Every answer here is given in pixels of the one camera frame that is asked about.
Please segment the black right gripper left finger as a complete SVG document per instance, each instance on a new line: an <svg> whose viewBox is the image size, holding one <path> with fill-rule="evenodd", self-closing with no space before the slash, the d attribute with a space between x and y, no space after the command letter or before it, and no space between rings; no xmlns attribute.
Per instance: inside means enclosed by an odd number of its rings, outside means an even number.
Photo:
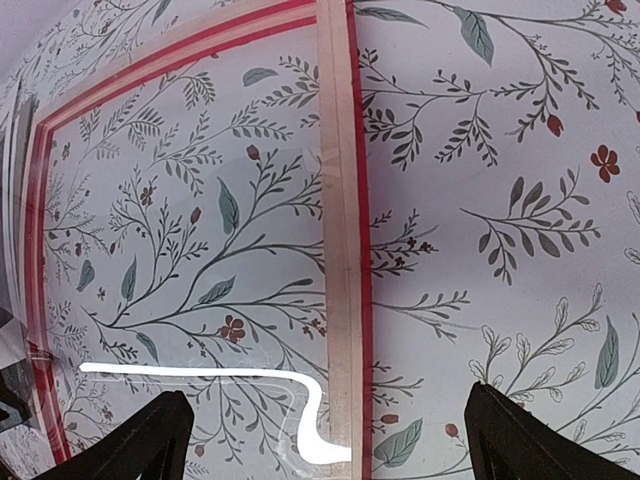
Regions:
<svg viewBox="0 0 640 480"><path fill-rule="evenodd" d="M182 480L194 412L181 391L166 391L102 440L40 480Z"/></svg>

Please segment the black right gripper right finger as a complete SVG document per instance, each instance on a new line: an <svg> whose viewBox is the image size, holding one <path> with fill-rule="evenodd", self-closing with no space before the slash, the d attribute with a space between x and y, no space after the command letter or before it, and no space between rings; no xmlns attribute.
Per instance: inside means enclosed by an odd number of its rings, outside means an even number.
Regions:
<svg viewBox="0 0 640 480"><path fill-rule="evenodd" d="M465 411L476 479L617 480L638 474L554 432L490 385L475 383Z"/></svg>

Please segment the red wooden picture frame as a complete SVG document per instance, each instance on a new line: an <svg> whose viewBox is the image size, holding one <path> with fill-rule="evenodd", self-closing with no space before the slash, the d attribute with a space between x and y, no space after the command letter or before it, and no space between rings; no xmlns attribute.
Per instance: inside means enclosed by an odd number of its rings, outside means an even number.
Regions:
<svg viewBox="0 0 640 480"><path fill-rule="evenodd" d="M323 479L363 479L370 470L371 407L366 362L370 356L371 292L362 268L366 237L366 178L361 171L355 122L357 82L352 68L353 17L343 1L220 1L209 12L190 1L102 1L89 30L97 38L97 62L74 85L63 85L34 116L25 172L24 273L26 319L34 355L41 417L52 450L58 416L49 395L56 361L47 346L43 303L43 215L51 137L66 115L83 113L143 81L202 56L218 34L245 24L273 26L312 17L320 74L319 166L323 205L325 314L328 379L277 369L155 367L87 362L89 374L166 378L283 377L302 385L307 400L299 420L300 450L309 462L325 465Z"/></svg>

